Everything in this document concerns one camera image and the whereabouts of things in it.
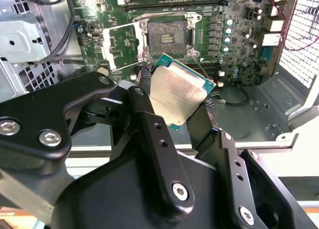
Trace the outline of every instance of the cylindrical capacitor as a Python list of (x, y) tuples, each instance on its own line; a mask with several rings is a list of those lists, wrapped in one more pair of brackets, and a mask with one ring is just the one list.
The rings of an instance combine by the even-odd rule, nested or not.
[(225, 62), (225, 60), (224, 60), (223, 58), (220, 58), (220, 59), (219, 59), (219, 64), (220, 64), (220, 65), (224, 65), (225, 63), (226, 63), (226, 62)]
[(224, 43), (225, 44), (230, 44), (230, 38), (229, 37), (224, 38)]
[(257, 48), (257, 44), (255, 44), (254, 42), (250, 42), (249, 45), (250, 45), (253, 49)]
[(227, 29), (225, 29), (225, 33), (226, 34), (230, 34), (232, 31), (231, 31), (231, 28), (227, 28)]
[(235, 73), (235, 74), (238, 74), (238, 73), (239, 73), (239, 68), (238, 68), (238, 67), (235, 67), (235, 68), (234, 68), (234, 73)]
[(255, 12), (258, 14), (261, 14), (263, 12), (263, 10), (261, 8), (256, 7)]
[(227, 26), (231, 26), (233, 24), (233, 20), (232, 19), (226, 20), (226, 24)]
[(229, 48), (228, 47), (223, 47), (223, 52), (228, 52), (229, 51)]
[(249, 37), (250, 37), (250, 34), (247, 33), (247, 32), (243, 32), (242, 35), (243, 35), (245, 38), (249, 38)]
[(253, 16), (256, 20), (261, 20), (261, 15), (255, 13)]

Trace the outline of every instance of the green circuit board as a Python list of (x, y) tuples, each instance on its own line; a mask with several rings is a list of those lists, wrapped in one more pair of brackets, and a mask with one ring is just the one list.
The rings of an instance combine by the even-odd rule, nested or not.
[[(265, 68), (271, 57), (272, 47), (252, 46), (267, 16), (269, 4), (266, 2), (74, 0), (74, 4), (80, 28), (77, 37), (87, 69), (95, 71), (101, 65), (107, 67), (115, 81), (132, 80), (131, 76), (138, 74), (144, 65), (155, 65), (162, 49), (162, 53), (197, 72), (205, 69), (211, 78), (223, 81), (225, 86), (232, 86), (234, 82), (258, 85), (262, 78), (260, 69)], [(262, 10), (261, 20), (252, 17), (255, 8)], [(147, 31), (142, 32), (147, 47), (143, 47), (142, 56), (142, 42), (138, 40), (141, 32), (132, 25), (136, 18), (140, 18), (137, 22), (147, 19)], [(111, 28), (109, 35), (105, 35), (106, 28)], [(243, 36), (244, 32), (250, 34), (249, 39)], [(220, 70), (225, 72), (222, 78), (218, 76)]]

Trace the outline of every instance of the white surface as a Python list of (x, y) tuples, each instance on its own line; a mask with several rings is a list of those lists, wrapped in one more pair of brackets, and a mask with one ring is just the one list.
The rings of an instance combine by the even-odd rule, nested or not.
[(319, 117), (298, 128), (298, 140), (291, 153), (260, 154), (278, 177), (319, 176)]

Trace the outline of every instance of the screw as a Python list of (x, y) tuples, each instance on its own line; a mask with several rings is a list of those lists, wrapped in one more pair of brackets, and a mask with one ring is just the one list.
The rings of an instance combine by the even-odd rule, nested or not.
[(258, 160), (259, 159), (259, 156), (258, 156), (258, 154), (257, 153), (255, 153), (255, 152), (250, 152), (251, 153), (251, 156), (253, 156), (254, 157), (254, 159), (256, 159), (256, 160)]
[(135, 92), (137, 92), (137, 93), (138, 93), (139, 95), (141, 95), (141, 96), (144, 95), (143, 91), (142, 91), (140, 88), (136, 88), (136, 89), (135, 89)]
[(48, 131), (44, 131), (40, 133), (39, 141), (44, 146), (55, 147), (61, 143), (62, 138), (58, 132), (53, 130), (48, 130)]
[(145, 28), (145, 27), (146, 27), (146, 23), (142, 21), (142, 22), (141, 22), (141, 27), (142, 27), (142, 28)]
[(231, 136), (228, 133), (224, 133), (224, 135), (228, 140), (231, 140)]
[(5, 136), (11, 136), (20, 131), (20, 125), (13, 120), (0, 121), (0, 134)]
[(293, 99), (288, 99), (288, 100), (286, 100), (286, 102), (287, 102), (287, 104), (292, 104), (294, 101), (293, 101)]
[(180, 183), (174, 183), (173, 184), (173, 193), (175, 196), (177, 196), (178, 199), (181, 201), (186, 201), (188, 198), (188, 192), (187, 189)]
[(253, 224), (255, 224), (254, 217), (247, 208), (240, 207), (239, 212), (240, 212), (241, 217), (245, 220), (245, 222), (247, 222), (251, 226)]
[(149, 56), (150, 56), (150, 54), (149, 54), (148, 52), (144, 52), (144, 53), (143, 53), (143, 57), (144, 57), (144, 58), (148, 58)]
[(99, 80), (101, 83), (104, 83), (106, 85), (110, 84), (110, 82), (108, 81), (106, 77), (99, 77)]
[(83, 33), (83, 31), (84, 31), (82, 27), (78, 27), (77, 30), (78, 30), (79, 33)]

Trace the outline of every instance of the mounting hole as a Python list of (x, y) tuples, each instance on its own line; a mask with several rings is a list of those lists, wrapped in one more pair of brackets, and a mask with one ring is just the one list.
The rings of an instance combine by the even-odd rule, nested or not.
[(241, 181), (244, 180), (244, 178), (240, 174), (236, 174), (236, 176), (238, 177), (239, 180), (241, 180)]
[(235, 161), (235, 164), (238, 166), (238, 167), (240, 167), (241, 165), (240, 165), (240, 163), (238, 162), (238, 161)]
[(163, 146), (163, 147), (166, 147), (166, 148), (168, 147), (167, 142), (165, 142), (164, 140), (160, 140), (159, 143), (160, 143), (161, 146)]
[(155, 126), (157, 129), (161, 129), (161, 124), (159, 124), (159, 123), (154, 123), (154, 126)]
[(110, 118), (111, 119), (118, 119), (120, 117), (120, 112), (119, 111), (112, 111), (110, 113)]
[(144, 93), (143, 93), (143, 90), (141, 90), (140, 88), (136, 88), (135, 89), (135, 92), (137, 92), (139, 95), (143, 96)]
[(108, 81), (106, 77), (99, 77), (99, 80), (103, 84), (106, 84), (106, 85), (110, 84), (110, 82)]

